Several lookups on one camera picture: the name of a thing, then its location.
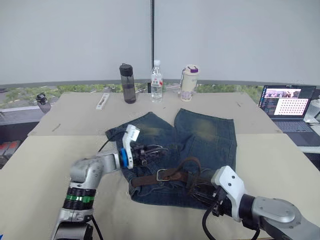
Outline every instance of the denim shorts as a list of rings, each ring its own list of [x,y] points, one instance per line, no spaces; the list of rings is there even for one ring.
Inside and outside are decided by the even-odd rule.
[[[207,209],[208,207],[188,194],[185,183],[179,181],[159,182],[154,185],[132,187],[131,179],[155,175],[159,169],[176,168],[186,157],[192,156],[201,163],[201,174],[211,178],[215,170],[229,165],[236,169],[237,140],[232,119],[223,119],[180,109],[174,119],[174,127],[153,112],[135,120],[112,128],[106,132],[108,139],[122,145],[127,125],[140,129],[136,140],[138,145],[160,145],[168,149],[167,154],[148,161],[145,166],[133,169],[123,168],[124,177],[129,182],[129,194],[136,202],[152,205],[166,205]],[[186,163],[183,170],[193,173],[196,166]]]

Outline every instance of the bottle label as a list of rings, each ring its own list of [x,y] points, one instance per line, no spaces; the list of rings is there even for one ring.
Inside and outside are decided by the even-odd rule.
[[[164,84],[162,77],[155,76],[151,79],[151,86],[152,87],[162,87]]]

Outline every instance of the laptop keyboard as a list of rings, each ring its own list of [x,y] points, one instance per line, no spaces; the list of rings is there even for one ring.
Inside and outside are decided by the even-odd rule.
[[[274,122],[283,132],[312,132],[311,128],[304,121],[275,121]]]

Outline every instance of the beige table surface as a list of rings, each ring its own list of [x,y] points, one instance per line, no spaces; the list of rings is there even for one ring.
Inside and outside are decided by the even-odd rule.
[[[105,136],[28,137],[0,171],[3,240],[49,239],[66,196],[70,165],[94,155],[105,140]],[[320,172],[288,136],[237,134],[237,142],[236,171],[247,191],[286,199],[320,226]],[[207,239],[201,225],[203,210],[141,204],[130,200],[127,191],[120,171],[101,180],[94,215],[104,239]],[[210,215],[207,225],[218,240],[250,239],[254,234],[228,216]]]
[[[122,93],[111,93],[103,110],[96,110],[102,93],[64,93],[29,133],[29,136],[104,135],[105,131],[154,112],[171,125],[180,108],[219,118],[234,119],[237,134],[273,134],[282,131],[243,92],[198,93],[182,102],[176,93],[165,92],[161,103],[153,103],[147,93],[127,104]]]

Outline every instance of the belt buckle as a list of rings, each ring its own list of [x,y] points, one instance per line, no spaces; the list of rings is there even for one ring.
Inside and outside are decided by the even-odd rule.
[[[167,170],[166,168],[164,168],[164,169],[159,169],[158,171],[156,171],[156,181],[157,182],[167,182],[167,181],[169,181],[169,179],[160,179],[159,178],[159,172],[161,172],[161,171],[164,171],[164,170]]]

